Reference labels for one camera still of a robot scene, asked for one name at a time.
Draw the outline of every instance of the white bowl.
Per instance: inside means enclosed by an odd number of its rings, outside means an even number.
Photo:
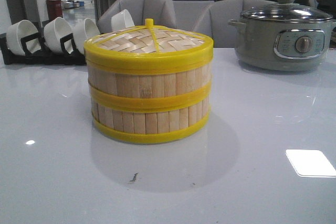
[[[44,27],[44,38],[48,48],[56,53],[63,54],[60,39],[72,33],[71,26],[65,19],[58,17]],[[73,51],[71,40],[64,43],[66,51],[70,54]]]
[[[18,23],[11,25],[6,33],[8,48],[16,55],[24,56],[21,39],[28,35],[37,33],[38,30],[34,24],[28,20],[21,20]],[[27,49],[33,53],[41,49],[38,39],[33,39],[26,43]]]
[[[127,9],[122,10],[111,18],[112,31],[119,31],[132,26],[134,26],[133,18]]]
[[[81,54],[84,54],[84,41],[100,34],[98,27],[90,18],[77,23],[72,29],[72,33],[76,47]]]

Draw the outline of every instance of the glossy tabletop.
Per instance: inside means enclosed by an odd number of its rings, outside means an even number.
[[[1,224],[336,223],[333,50],[283,73],[215,49],[209,122],[160,145],[95,129],[86,66],[0,58]]]

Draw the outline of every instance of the black dish rack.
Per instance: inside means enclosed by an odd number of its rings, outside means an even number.
[[[27,49],[27,42],[31,41],[33,39],[38,39],[38,42],[41,46],[41,49],[31,53]],[[73,51],[69,53],[64,43],[71,40],[71,45],[73,48]],[[0,35],[0,48],[2,51],[2,56],[4,58],[4,63],[6,65],[10,64],[27,64],[27,65],[33,65],[33,64],[44,64],[44,65],[86,65],[85,56],[81,54],[74,41],[73,34],[69,34],[67,36],[64,36],[60,38],[60,44],[63,54],[55,54],[53,53],[46,45],[45,45],[45,39],[41,36],[40,33],[35,33],[28,35],[26,37],[23,37],[21,39],[21,45],[22,49],[25,52],[24,56],[16,55],[11,52],[11,50],[7,46],[7,40],[6,40],[6,34]]]

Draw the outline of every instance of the control dial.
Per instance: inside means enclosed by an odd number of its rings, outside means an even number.
[[[298,38],[295,42],[295,48],[298,52],[305,53],[309,52],[312,48],[313,40],[308,36],[302,36]]]

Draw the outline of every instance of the bamboo steamer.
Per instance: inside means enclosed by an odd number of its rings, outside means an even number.
[[[155,144],[202,128],[209,115],[213,41],[154,26],[102,34],[84,44],[92,115],[104,134]]]

